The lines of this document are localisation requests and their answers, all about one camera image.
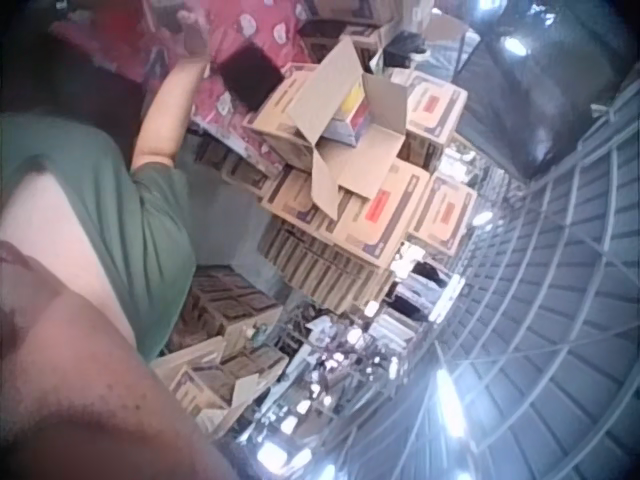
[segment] metal ceiling grid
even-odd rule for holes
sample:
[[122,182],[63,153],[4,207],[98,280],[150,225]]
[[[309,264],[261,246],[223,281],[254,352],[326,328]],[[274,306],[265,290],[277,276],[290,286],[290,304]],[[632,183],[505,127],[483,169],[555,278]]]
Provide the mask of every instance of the metal ceiling grid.
[[[639,90],[521,201],[501,192],[454,262],[467,285],[435,335],[483,479],[618,478],[640,454]],[[437,365],[358,428],[350,480],[449,478]]]

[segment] red patterned fabric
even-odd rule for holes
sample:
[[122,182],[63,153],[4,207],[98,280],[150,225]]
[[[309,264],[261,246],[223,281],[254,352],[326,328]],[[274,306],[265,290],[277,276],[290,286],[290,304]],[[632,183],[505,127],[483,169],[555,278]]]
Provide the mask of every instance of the red patterned fabric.
[[[289,62],[310,62],[296,35],[304,19],[302,0],[196,0],[210,25],[213,61],[231,55],[247,38],[261,47],[280,67]],[[150,22],[142,21],[139,35],[122,34],[120,28],[97,28],[106,19],[97,12],[93,23],[81,25],[73,20],[58,22],[52,32],[77,45],[96,63],[137,82],[157,88],[161,79],[148,71],[152,52],[166,51],[169,65],[177,54],[166,32],[152,32]],[[117,18],[111,11],[110,18]],[[241,106],[232,102],[222,80],[211,76],[202,83],[195,100],[194,121],[221,138],[251,163],[270,175],[282,168],[282,160],[257,135],[242,126],[246,116]]]

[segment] skin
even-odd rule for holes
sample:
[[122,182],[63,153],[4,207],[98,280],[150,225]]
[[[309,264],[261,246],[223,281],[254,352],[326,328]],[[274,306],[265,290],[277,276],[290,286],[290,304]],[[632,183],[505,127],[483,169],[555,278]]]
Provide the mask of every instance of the skin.
[[[202,40],[195,16],[180,21]],[[134,170],[173,166],[208,63],[194,45],[143,122]],[[1,240],[0,362],[0,478],[236,478],[109,319]]]

